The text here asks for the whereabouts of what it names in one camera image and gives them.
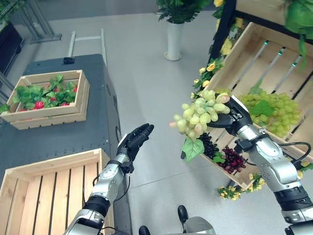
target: red grapes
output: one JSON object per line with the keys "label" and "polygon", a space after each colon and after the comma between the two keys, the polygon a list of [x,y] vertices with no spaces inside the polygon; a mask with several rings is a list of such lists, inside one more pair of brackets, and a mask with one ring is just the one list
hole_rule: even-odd
{"label": "red grapes", "polygon": [[220,167],[226,170],[229,174],[235,170],[241,172],[241,168],[245,168],[244,158],[236,153],[232,148],[226,146],[223,149],[225,153],[226,161],[224,163],[217,163]]}

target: grape bunch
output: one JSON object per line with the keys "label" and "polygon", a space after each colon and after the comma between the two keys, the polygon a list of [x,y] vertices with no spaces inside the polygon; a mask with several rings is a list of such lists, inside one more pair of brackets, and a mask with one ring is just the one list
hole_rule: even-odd
{"label": "grape bunch", "polygon": [[219,151],[219,148],[217,147],[217,144],[213,144],[211,141],[211,136],[209,136],[207,133],[203,133],[199,140],[203,142],[204,145],[204,154],[208,156],[210,159],[213,159],[215,156],[215,153]]}
{"label": "grape bunch", "polygon": [[191,105],[182,104],[184,110],[182,117],[174,115],[175,121],[170,123],[170,127],[177,127],[180,133],[195,140],[207,130],[208,123],[218,120],[218,113],[230,112],[230,109],[224,105],[229,100],[227,93],[221,93],[215,98],[213,90],[203,90],[201,97]]}
{"label": "grape bunch", "polygon": [[226,161],[224,163],[217,163],[229,174],[233,173],[235,170],[241,172],[241,168],[245,168],[244,158],[235,152],[232,148],[226,146],[223,149],[225,153]]}
{"label": "grape bunch", "polygon": [[260,100],[265,100],[274,109],[270,116],[264,114],[251,115],[254,123],[264,126],[278,137],[284,137],[291,129],[292,125],[296,125],[301,119],[301,111],[298,109],[296,101],[290,99],[286,93],[267,94],[262,91],[260,94],[245,94],[239,98],[241,102],[250,110]]}

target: wooden crate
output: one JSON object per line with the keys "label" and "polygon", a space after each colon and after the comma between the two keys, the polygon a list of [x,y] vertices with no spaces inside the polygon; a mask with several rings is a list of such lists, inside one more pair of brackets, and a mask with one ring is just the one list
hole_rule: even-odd
{"label": "wooden crate", "polygon": [[83,101],[81,105],[81,109],[79,113],[74,114],[65,114],[65,115],[57,115],[51,117],[43,117],[43,118],[33,118],[22,121],[11,122],[10,124],[18,128],[19,130],[42,127],[42,126],[50,126],[78,121],[86,121],[87,116],[87,107],[88,107],[88,98],[89,98],[89,83],[85,80],[85,87],[83,92]]}
{"label": "wooden crate", "polygon": [[[87,200],[108,161],[99,148],[7,169],[0,189],[0,234],[63,234],[83,206],[83,189]],[[114,227],[113,207],[105,226]]]}
{"label": "wooden crate", "polygon": [[[269,40],[269,44],[254,65],[245,74],[240,83],[235,87],[233,94],[247,94],[250,88],[254,86],[256,81],[272,62],[277,52],[282,46],[284,46],[286,47],[286,50],[269,71],[261,85],[262,89],[271,93],[281,78],[287,73],[291,64],[298,57],[299,41],[295,38],[254,23],[250,23],[242,33],[241,37],[234,45],[232,52],[226,57],[224,62],[225,67],[212,77],[209,89],[232,89],[243,70],[259,51],[265,40]],[[278,94],[285,92],[290,97],[295,97],[294,100],[299,103],[299,108],[303,111],[303,118],[283,139],[268,132],[271,138],[277,143],[286,143],[287,141],[306,141],[311,145],[313,144],[313,132],[311,130],[311,121],[313,119],[313,81],[309,78],[312,68],[313,46],[307,44],[306,67],[302,68],[301,65],[298,65],[283,85],[276,91]],[[236,138],[229,135],[223,129],[212,129],[210,135],[212,135],[212,141],[217,143],[220,149],[224,148],[226,145],[229,147],[235,146],[234,141]],[[282,149],[285,153],[298,159],[305,153],[306,146],[283,146]],[[313,161],[312,152],[307,159]],[[249,166],[247,164],[246,166],[247,169],[243,169],[241,173],[236,173],[236,175],[229,175],[227,172],[224,172],[240,186],[247,188],[251,184],[251,181],[248,178],[249,173],[258,172],[258,169],[255,166]]]}
{"label": "wooden crate", "polygon": [[22,76],[17,82],[15,88],[17,88],[18,86],[26,87],[34,84],[40,87],[47,88],[49,86],[50,79],[60,74],[63,75],[64,83],[71,81],[77,85],[77,93],[75,101],[73,103],[70,103],[68,106],[19,112],[22,106],[20,104],[13,104],[13,97],[16,96],[16,91],[14,90],[7,101],[7,104],[10,105],[10,112],[4,112],[0,115],[0,117],[7,122],[15,122],[32,118],[45,118],[57,115],[80,113],[83,103],[85,81],[87,81],[85,74],[82,70],[61,71]]}

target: white flower pot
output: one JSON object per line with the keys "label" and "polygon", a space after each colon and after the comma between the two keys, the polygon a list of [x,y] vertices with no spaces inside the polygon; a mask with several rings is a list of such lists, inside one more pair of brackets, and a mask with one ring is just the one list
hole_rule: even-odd
{"label": "white flower pot", "polygon": [[170,23],[167,25],[167,52],[165,58],[171,61],[176,61],[181,58],[181,37],[184,24]]}

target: black shoe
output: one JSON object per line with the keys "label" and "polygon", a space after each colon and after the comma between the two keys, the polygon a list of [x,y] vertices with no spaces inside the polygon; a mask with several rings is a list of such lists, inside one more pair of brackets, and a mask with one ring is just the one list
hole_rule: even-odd
{"label": "black shoe", "polygon": [[139,228],[139,235],[150,235],[149,229],[146,226]]}
{"label": "black shoe", "polygon": [[185,206],[180,205],[178,207],[178,217],[182,225],[183,233],[186,233],[185,222],[189,218],[189,216]]}

